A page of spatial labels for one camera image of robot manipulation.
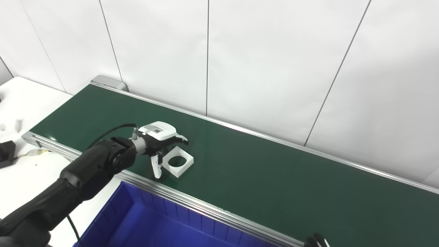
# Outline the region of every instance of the robotic hand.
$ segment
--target robotic hand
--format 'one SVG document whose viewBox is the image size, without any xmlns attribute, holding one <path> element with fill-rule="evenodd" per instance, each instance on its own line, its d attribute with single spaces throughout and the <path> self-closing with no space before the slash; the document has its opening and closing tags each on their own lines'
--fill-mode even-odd
<svg viewBox="0 0 439 247">
<path fill-rule="evenodd" d="M 307 237 L 306 241 L 303 247 L 330 247 L 326 239 L 317 232 L 314 233 L 314 237 Z"/>
<path fill-rule="evenodd" d="M 96 143 L 66 166 L 46 190 L 0 221 L 0 247 L 46 246 L 49 231 L 83 201 L 92 199 L 115 174 L 132 166 L 136 155 L 160 156 L 164 148 L 178 142 L 188 144 L 174 127 L 155 122 L 135 128 L 132 138 Z"/>
</svg>

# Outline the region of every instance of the black object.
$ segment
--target black object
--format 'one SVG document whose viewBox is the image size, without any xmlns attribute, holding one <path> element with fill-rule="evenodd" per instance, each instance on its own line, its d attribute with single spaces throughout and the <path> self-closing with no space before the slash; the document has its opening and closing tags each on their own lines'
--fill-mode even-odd
<svg viewBox="0 0 439 247">
<path fill-rule="evenodd" d="M 326 239 L 321 234 L 315 232 L 313 236 L 306 238 L 306 243 L 303 244 L 303 247 L 329 247 Z"/>
<path fill-rule="evenodd" d="M 75 232 L 76 239 L 78 240 L 78 245 L 82 246 L 81 237 L 79 236 L 78 230 L 76 229 L 76 226 L 73 223 L 72 218 L 70 218 L 70 215 L 67 215 L 67 220 L 70 223 L 70 226 L 72 227 L 73 231 Z"/>
<path fill-rule="evenodd" d="M 132 166 L 136 153 L 127 138 L 100 141 L 66 166 L 46 190 L 0 221 L 0 239 L 9 236 L 18 246 L 46 246 L 49 231 L 93 198 L 115 174 Z"/>
<path fill-rule="evenodd" d="M 0 168 L 12 165 L 14 156 L 15 143 L 13 141 L 0 143 Z"/>
</svg>

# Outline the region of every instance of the blue bin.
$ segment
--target blue bin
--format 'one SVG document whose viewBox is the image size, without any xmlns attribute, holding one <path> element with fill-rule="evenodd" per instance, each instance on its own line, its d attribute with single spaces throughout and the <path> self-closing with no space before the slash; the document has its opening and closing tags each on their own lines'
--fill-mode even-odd
<svg viewBox="0 0 439 247">
<path fill-rule="evenodd" d="M 274 247 L 121 182 L 74 247 Z"/>
</svg>

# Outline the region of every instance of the white wall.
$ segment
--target white wall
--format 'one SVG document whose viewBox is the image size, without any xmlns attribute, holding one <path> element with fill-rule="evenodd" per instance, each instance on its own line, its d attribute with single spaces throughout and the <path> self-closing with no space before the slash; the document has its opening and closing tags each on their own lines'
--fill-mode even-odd
<svg viewBox="0 0 439 247">
<path fill-rule="evenodd" d="M 438 9 L 371 2 L 306 146 L 418 182 L 439 168 Z"/>
<path fill-rule="evenodd" d="M 368 0 L 210 0 L 209 116 L 303 145 Z"/>
<path fill-rule="evenodd" d="M 0 85 L 12 79 L 11 73 L 0 58 Z"/>
<path fill-rule="evenodd" d="M 64 91 L 19 0 L 0 1 L 0 56 L 14 76 Z"/>
<path fill-rule="evenodd" d="M 4 0 L 0 56 L 14 76 L 71 94 L 98 74 L 122 79 L 439 188 L 439 6 L 371 1 L 340 67 L 368 3 Z"/>
<path fill-rule="evenodd" d="M 102 0 L 102 7 L 130 91 L 205 114 L 207 1 Z"/>
</svg>

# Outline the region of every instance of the robotic arm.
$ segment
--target robotic arm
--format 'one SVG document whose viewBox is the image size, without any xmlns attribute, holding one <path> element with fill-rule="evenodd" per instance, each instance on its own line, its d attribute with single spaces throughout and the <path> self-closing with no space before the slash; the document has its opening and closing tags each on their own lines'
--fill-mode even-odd
<svg viewBox="0 0 439 247">
<path fill-rule="evenodd" d="M 92 199 L 115 174 L 132 166 L 136 155 L 160 157 L 162 150 L 172 144 L 188 144 L 184 136 L 170 127 L 155 122 L 135 129 L 132 138 L 113 137 L 87 149 L 46 190 L 0 221 L 0 246 L 2 237 L 9 237 L 13 241 L 11 246 L 46 246 L 49 231 L 83 201 Z"/>
</svg>

